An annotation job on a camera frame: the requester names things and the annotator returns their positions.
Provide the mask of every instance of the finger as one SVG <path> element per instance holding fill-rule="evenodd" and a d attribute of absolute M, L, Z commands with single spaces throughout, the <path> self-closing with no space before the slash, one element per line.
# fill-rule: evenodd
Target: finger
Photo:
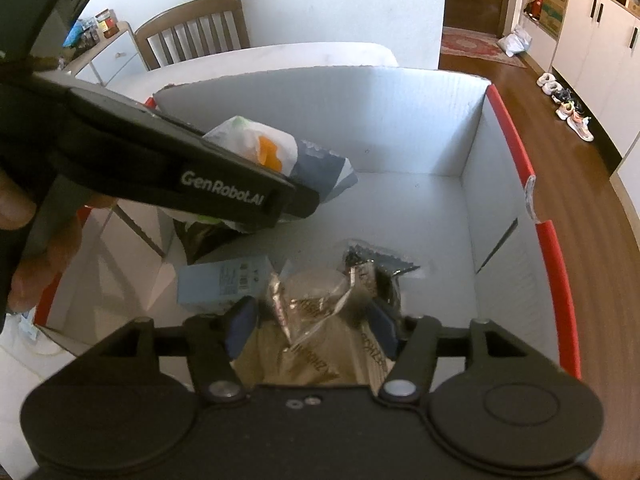
<path fill-rule="evenodd" d="M 36 213 L 36 205 L 0 170 L 0 229 L 19 229 Z"/>
<path fill-rule="evenodd" d="M 27 258 L 20 262 L 11 280 L 10 308 L 27 308 L 38 303 L 42 291 L 56 277 L 46 254 Z"/>
<path fill-rule="evenodd" d="M 49 241 L 47 259 L 55 272 L 63 272 L 76 256 L 82 243 L 82 226 L 78 217 L 74 217 Z"/>
<path fill-rule="evenodd" d="M 118 199 L 114 198 L 113 196 L 106 196 L 95 193 L 91 195 L 91 197 L 89 198 L 89 202 L 87 202 L 87 205 L 89 207 L 95 207 L 97 209 L 107 209 L 115 206 L 117 201 Z"/>
<path fill-rule="evenodd" d="M 12 312 L 27 312 L 40 303 L 41 296 L 42 292 L 29 296 L 20 296 L 12 289 L 7 298 L 7 306 Z"/>

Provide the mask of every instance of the white cabinet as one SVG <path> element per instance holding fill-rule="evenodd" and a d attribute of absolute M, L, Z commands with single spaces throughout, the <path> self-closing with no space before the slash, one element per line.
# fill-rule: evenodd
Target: white cabinet
<path fill-rule="evenodd" d="M 66 70 L 78 79 L 107 87 L 146 72 L 129 23 L 118 22 L 118 27 L 118 34 L 99 42 L 69 63 Z"/>
<path fill-rule="evenodd" d="M 100 79 L 108 84 L 136 54 L 138 54 L 136 44 L 126 30 L 98 54 L 92 63 Z"/>
<path fill-rule="evenodd" d="M 140 59 L 140 54 L 136 54 L 134 57 L 129 59 L 127 64 L 123 66 L 115 76 L 111 78 L 111 80 L 107 83 L 107 88 L 111 89 L 111 86 L 114 83 L 117 83 L 132 75 L 138 75 L 145 72 L 146 66 Z"/>
<path fill-rule="evenodd" d="M 639 29 L 614 0 L 569 0 L 552 63 L 622 156 L 640 132 Z"/>
<path fill-rule="evenodd" d="M 553 67 L 575 87 L 587 57 L 593 23 L 602 0 L 569 0 Z"/>
<path fill-rule="evenodd" d="M 91 66 L 91 63 L 85 66 L 80 72 L 78 72 L 76 74 L 76 78 L 81 79 L 82 81 L 87 81 L 89 83 L 94 83 L 97 85 L 100 84 L 100 79 L 98 79 L 98 76 L 95 74 L 94 67 Z"/>
<path fill-rule="evenodd" d="M 604 111 L 615 75 L 629 51 L 635 24 L 636 18 L 628 10 L 611 0 L 601 1 L 589 51 L 574 86 L 596 117 Z"/>
<path fill-rule="evenodd" d="M 598 116 L 600 124 L 623 156 L 628 152 L 640 132 L 640 114 L 638 113 L 640 107 L 640 47 L 638 47 L 638 43 L 640 43 L 640 20 L 636 20 L 634 23 L 629 48 L 623 56 L 604 108 Z"/>

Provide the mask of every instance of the rug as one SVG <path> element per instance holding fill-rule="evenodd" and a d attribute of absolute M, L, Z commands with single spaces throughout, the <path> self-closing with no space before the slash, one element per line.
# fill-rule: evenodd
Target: rug
<path fill-rule="evenodd" d="M 491 34 L 444 27 L 440 53 L 452 56 L 477 57 L 521 68 L 527 66 L 518 56 L 507 56 L 496 41 L 497 38 Z"/>

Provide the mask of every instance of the wooden chair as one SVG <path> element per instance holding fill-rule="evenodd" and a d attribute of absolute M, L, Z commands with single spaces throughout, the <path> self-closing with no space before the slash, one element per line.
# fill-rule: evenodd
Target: wooden chair
<path fill-rule="evenodd" d="M 168 31 L 171 32 L 174 49 L 177 52 L 179 60 L 186 60 L 184 49 L 178 37 L 180 29 L 176 30 L 176 27 L 179 25 L 182 25 L 182 28 L 184 29 L 184 35 L 189 46 L 191 57 L 199 57 L 191 34 L 190 22 L 196 23 L 204 56 L 224 52 L 221 40 L 224 42 L 226 50 L 234 50 L 231 31 L 226 19 L 226 12 L 230 12 L 233 16 L 240 48 L 249 48 L 249 35 L 246 31 L 246 23 L 244 22 L 244 14 L 242 13 L 241 0 L 193 0 L 192 2 L 179 5 L 173 9 L 169 9 L 158 14 L 136 31 L 136 43 L 138 44 L 140 54 L 142 54 L 149 70 L 160 68 L 158 58 L 149 43 L 149 39 L 153 39 L 154 36 L 157 36 L 159 39 L 167 63 L 174 64 L 174 62 L 176 62 L 172 57 L 171 51 L 169 50 L 164 37 L 164 33 Z M 222 23 L 222 36 L 218 35 L 218 28 L 213 20 L 213 15 L 215 14 L 219 15 L 220 22 Z M 209 45 L 207 44 L 207 38 L 202 27 L 203 20 L 206 20 L 206 22 L 209 23 L 209 29 L 213 40 L 213 52 L 210 51 Z"/>

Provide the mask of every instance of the glass jar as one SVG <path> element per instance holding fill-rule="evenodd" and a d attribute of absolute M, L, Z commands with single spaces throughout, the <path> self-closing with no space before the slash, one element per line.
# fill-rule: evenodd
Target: glass jar
<path fill-rule="evenodd" d="M 100 28 L 106 40 L 120 31 L 109 9 L 104 9 L 99 14 L 96 14 L 95 20 L 98 22 L 98 28 Z"/>

